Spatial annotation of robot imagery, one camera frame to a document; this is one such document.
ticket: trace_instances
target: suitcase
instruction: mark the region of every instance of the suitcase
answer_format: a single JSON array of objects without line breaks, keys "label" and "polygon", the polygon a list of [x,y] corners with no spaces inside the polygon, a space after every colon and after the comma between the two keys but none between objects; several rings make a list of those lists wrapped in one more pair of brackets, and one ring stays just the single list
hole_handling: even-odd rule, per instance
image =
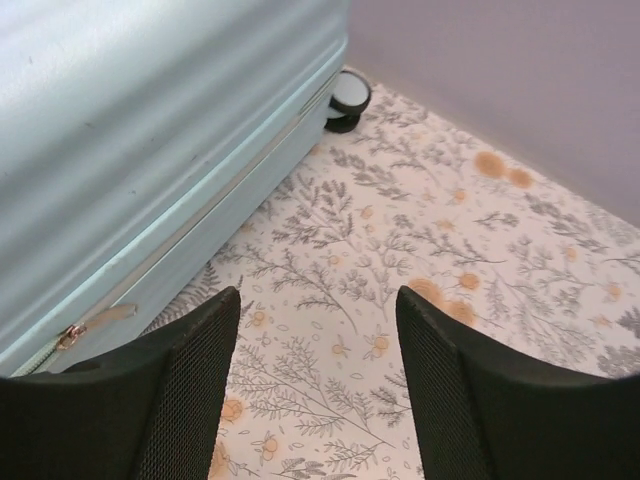
[{"label": "suitcase", "polygon": [[348,0],[0,6],[0,374],[138,336],[318,142]]}]

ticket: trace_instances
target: gray wall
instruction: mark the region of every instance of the gray wall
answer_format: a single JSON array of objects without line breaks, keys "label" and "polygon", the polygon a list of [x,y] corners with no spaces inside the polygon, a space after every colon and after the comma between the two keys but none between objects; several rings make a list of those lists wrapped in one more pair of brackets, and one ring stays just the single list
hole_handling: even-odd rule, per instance
[{"label": "gray wall", "polygon": [[353,0],[349,62],[640,225],[640,1]]}]

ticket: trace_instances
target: floor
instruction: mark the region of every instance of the floor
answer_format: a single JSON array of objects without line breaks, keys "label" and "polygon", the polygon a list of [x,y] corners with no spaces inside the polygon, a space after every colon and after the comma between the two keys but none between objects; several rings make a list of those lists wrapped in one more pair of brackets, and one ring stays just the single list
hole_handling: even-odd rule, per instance
[{"label": "floor", "polygon": [[375,85],[154,323],[242,292],[210,478],[423,478],[402,284],[549,362],[640,370],[640,231]]}]

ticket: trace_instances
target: black object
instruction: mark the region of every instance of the black object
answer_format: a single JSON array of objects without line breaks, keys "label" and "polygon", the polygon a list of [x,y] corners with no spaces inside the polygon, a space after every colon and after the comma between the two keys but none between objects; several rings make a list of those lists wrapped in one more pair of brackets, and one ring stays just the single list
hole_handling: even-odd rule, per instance
[{"label": "black object", "polygon": [[360,115],[345,115],[338,118],[329,118],[324,128],[333,133],[349,133],[358,126]]},{"label": "black object", "polygon": [[476,332],[408,287],[396,321],[425,476],[640,476],[640,376],[552,366]]},{"label": "black object", "polygon": [[361,115],[370,102],[369,83],[357,73],[340,72],[329,106],[345,115]]},{"label": "black object", "polygon": [[0,380],[0,478],[205,480],[240,318],[227,288],[64,373]]}]

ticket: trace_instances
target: zipper slider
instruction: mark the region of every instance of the zipper slider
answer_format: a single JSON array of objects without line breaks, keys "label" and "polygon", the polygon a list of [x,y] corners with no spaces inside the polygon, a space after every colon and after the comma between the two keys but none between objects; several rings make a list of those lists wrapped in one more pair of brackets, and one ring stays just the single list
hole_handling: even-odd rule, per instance
[{"label": "zipper slider", "polygon": [[78,339],[85,333],[101,327],[111,321],[124,320],[125,318],[133,317],[137,311],[138,306],[133,303],[116,305],[115,307],[111,307],[104,312],[99,313],[84,323],[79,325],[70,325],[60,334],[58,342],[56,343],[56,350],[68,350],[74,346]]}]

